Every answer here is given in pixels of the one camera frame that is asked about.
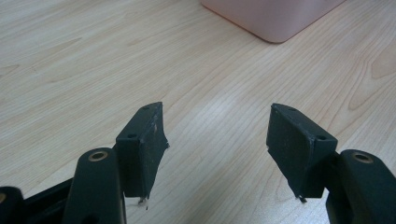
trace tabletop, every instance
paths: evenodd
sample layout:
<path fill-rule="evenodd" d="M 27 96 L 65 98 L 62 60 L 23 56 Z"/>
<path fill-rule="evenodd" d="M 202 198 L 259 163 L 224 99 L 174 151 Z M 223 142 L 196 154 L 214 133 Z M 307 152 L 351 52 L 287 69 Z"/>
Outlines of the tabletop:
<path fill-rule="evenodd" d="M 0 185 L 32 196 L 163 102 L 165 151 L 128 223 L 329 223 L 295 200 L 265 144 L 293 106 L 396 174 L 396 1 L 347 0 L 283 44 L 198 0 L 0 3 Z"/>

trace light wood surface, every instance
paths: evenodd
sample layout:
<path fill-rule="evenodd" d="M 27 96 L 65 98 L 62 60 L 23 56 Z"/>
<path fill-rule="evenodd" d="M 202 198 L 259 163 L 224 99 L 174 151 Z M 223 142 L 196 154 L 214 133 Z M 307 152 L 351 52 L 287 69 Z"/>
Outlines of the light wood surface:
<path fill-rule="evenodd" d="M 396 174 L 395 18 L 394 0 L 347 0 L 273 45 L 197 0 L 1 1 L 0 185 L 29 197 L 70 178 L 162 101 L 171 147 L 129 223 L 328 223 L 327 193 L 295 200 L 267 152 L 270 105 Z"/>

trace wooden table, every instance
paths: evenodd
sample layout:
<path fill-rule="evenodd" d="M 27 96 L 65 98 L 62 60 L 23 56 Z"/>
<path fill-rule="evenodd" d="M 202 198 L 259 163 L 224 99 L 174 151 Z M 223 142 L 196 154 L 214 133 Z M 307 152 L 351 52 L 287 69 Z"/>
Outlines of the wooden table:
<path fill-rule="evenodd" d="M 165 152 L 129 223 L 328 223 L 267 152 L 271 103 L 291 105 L 396 174 L 396 1 L 347 0 L 274 45 L 197 0 L 2 1 L 0 185 L 25 197 L 112 147 L 162 101 Z"/>

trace pink container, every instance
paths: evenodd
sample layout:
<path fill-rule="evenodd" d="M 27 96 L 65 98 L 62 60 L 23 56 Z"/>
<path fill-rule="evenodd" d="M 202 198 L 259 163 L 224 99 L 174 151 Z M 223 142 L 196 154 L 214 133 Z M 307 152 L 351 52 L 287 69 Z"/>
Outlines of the pink container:
<path fill-rule="evenodd" d="M 345 0 L 201 0 L 254 35 L 281 43 Z"/>

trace wood grain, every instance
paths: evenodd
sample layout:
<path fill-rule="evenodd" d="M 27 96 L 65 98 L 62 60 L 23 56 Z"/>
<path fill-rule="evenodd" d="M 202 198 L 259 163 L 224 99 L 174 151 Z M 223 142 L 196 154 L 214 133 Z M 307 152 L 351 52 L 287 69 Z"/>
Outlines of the wood grain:
<path fill-rule="evenodd" d="M 29 197 L 163 101 L 171 147 L 130 223 L 328 223 L 266 151 L 273 102 L 396 174 L 396 2 L 347 0 L 281 45 L 196 0 L 0 2 L 0 185 Z"/>

